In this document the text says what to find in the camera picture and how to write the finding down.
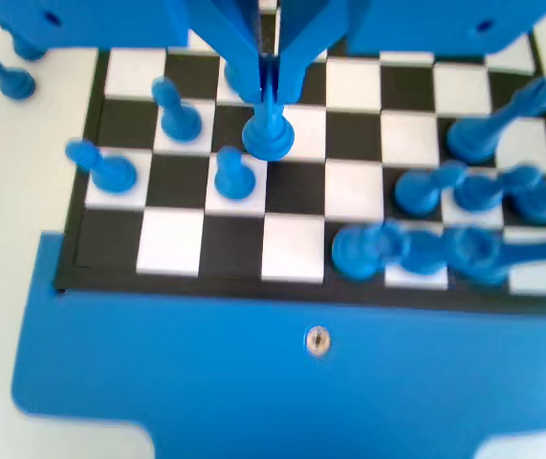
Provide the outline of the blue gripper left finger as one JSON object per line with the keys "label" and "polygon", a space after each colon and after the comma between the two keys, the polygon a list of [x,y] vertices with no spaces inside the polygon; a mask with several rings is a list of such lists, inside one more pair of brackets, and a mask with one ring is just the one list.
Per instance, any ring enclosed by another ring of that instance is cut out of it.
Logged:
{"label": "blue gripper left finger", "polygon": [[257,1],[189,1],[190,28],[224,58],[232,87],[245,102],[260,101]]}

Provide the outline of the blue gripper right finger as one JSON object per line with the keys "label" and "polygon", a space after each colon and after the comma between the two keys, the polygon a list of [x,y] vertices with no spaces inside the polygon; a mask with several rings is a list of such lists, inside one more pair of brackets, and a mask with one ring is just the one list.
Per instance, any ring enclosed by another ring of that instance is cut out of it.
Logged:
{"label": "blue gripper right finger", "polygon": [[346,33],[347,1],[281,2],[279,101],[297,102],[308,66]]}

